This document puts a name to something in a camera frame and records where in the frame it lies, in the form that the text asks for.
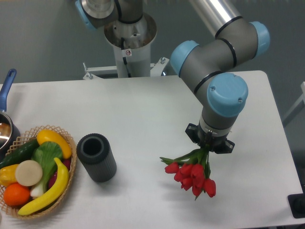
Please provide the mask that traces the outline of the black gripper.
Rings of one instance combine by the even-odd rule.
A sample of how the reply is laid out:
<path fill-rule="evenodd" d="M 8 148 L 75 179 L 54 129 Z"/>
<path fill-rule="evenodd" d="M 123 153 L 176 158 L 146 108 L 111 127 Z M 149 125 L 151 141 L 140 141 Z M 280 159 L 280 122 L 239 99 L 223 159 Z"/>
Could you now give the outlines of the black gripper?
<path fill-rule="evenodd" d="M 200 147 L 208 145 L 209 151 L 216 154 L 230 154 L 235 147 L 235 143 L 227 139 L 227 134 L 213 136 L 212 133 L 205 132 L 199 125 L 189 123 L 185 133 L 193 143 Z"/>

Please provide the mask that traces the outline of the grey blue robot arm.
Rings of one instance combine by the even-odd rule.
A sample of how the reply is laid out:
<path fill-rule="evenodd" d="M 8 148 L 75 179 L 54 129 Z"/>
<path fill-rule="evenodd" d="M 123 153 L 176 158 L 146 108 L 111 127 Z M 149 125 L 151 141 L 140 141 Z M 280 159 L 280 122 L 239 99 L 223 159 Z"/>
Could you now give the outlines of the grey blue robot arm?
<path fill-rule="evenodd" d="M 191 5 L 214 41 L 205 46 L 185 41 L 170 57 L 174 72 L 203 105 L 199 123 L 189 124 L 186 134 L 200 147 L 229 154 L 234 143 L 227 136 L 248 96 L 246 82 L 231 70 L 268 50 L 269 31 L 257 21 L 247 22 L 228 0 L 193 0 Z M 143 12 L 142 1 L 78 0 L 75 6 L 88 28 L 104 28 L 120 78 L 151 76 L 156 23 Z"/>

